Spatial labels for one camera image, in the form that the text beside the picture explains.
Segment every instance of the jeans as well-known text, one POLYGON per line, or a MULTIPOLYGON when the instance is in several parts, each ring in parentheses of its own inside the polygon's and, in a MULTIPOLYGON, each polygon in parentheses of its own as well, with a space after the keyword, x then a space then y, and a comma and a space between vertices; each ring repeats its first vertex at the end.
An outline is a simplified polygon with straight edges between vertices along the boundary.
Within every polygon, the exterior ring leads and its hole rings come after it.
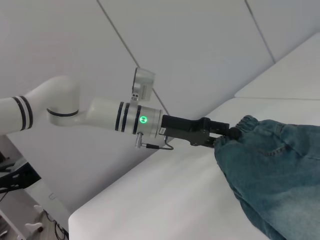
POLYGON ((215 158, 251 223, 272 240, 320 239, 320 127, 245 116, 215 158))

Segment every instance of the floor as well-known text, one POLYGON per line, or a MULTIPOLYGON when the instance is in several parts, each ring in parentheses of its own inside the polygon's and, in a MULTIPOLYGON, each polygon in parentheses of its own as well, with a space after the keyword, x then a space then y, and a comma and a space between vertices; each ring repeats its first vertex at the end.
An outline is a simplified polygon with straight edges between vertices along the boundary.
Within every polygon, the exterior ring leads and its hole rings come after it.
MULTIPOLYGON (((57 237, 55 235, 55 224, 47 218, 46 214, 41 214, 39 216, 39 219, 36 220, 37 222, 43 223, 43 231, 42 232, 35 232, 32 236, 28 237, 27 240, 57 240, 57 237)), ((63 239, 63 234, 60 232, 60 230, 57 228, 57 234, 61 239, 63 239)), ((1 240, 17 240, 17 234, 14 230, 10 229, 8 231, 8 234, 1 238, 1 240)))

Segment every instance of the white robotic arm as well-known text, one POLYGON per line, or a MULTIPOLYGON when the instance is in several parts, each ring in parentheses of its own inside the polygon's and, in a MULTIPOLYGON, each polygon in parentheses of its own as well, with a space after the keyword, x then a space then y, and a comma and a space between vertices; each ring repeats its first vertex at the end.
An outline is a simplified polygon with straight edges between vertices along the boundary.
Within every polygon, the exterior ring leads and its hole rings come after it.
POLYGON ((160 148, 142 143, 142 135, 180 138, 193 146, 213 148, 215 138, 210 137, 210 133, 230 135, 238 132, 229 129, 227 123, 209 118, 188 120, 138 105, 139 101, 150 100, 154 79, 152 72, 137 68, 130 102, 96 98, 88 110, 79 111, 79 83, 67 76, 54 77, 24 96, 0 99, 0 135, 30 129, 44 111, 47 111, 50 122, 57 126, 90 125, 137 134, 138 148, 160 148))

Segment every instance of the green indicator light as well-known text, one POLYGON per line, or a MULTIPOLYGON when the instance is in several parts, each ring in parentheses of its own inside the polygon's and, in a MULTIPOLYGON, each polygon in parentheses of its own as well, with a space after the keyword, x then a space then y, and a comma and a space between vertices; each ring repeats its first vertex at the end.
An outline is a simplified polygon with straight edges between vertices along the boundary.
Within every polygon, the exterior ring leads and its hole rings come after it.
POLYGON ((140 117, 140 123, 146 124, 148 122, 148 118, 146 116, 141 116, 140 117))

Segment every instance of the blue denim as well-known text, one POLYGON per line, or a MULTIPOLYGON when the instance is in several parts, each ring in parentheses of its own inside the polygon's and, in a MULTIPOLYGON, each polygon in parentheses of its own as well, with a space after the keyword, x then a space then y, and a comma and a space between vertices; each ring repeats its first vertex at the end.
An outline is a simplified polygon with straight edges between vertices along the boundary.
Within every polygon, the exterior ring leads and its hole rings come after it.
POLYGON ((320 127, 245 116, 215 158, 251 223, 272 240, 320 239, 320 127))

